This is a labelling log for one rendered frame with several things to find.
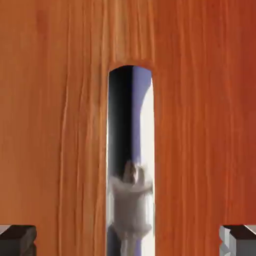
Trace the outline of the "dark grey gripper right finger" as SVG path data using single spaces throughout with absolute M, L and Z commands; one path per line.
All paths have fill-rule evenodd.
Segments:
M 219 256 L 256 256 L 256 225 L 221 225 Z

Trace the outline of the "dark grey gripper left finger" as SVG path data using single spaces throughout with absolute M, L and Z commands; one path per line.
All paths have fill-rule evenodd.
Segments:
M 37 256 L 34 225 L 0 225 L 0 256 Z

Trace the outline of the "orange wooden drawer front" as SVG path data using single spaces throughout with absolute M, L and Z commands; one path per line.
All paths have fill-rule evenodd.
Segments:
M 152 71 L 156 256 L 256 224 L 256 0 L 0 0 L 0 224 L 106 255 L 109 71 Z

